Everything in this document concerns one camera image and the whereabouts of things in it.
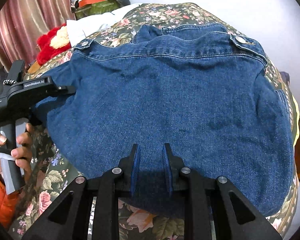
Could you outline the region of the orange sleeve forearm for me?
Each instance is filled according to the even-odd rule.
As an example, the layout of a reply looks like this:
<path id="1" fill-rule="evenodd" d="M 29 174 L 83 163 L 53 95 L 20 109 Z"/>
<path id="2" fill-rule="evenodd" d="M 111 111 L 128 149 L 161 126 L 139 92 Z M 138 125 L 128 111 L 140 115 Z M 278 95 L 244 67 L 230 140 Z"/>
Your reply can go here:
<path id="1" fill-rule="evenodd" d="M 6 194 L 5 186 L 0 180 L 0 223 L 5 229 L 12 223 L 19 194 L 19 192 Z"/>

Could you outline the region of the person's left hand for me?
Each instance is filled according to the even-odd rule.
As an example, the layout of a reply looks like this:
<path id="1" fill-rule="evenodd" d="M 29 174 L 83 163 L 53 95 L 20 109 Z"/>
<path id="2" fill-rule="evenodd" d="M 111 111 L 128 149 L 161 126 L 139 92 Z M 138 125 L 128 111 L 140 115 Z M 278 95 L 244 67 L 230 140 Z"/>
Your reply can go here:
<path id="1" fill-rule="evenodd" d="M 26 132 L 17 136 L 16 140 L 20 147 L 11 150 L 11 156 L 15 159 L 15 164 L 24 170 L 25 181 L 29 180 L 32 173 L 31 159 L 32 151 L 31 147 L 33 144 L 32 133 L 34 132 L 34 127 L 30 124 L 26 124 Z M 0 134 L 0 146 L 6 143 L 6 138 Z M 3 173 L 0 162 L 0 179 L 3 179 Z"/>

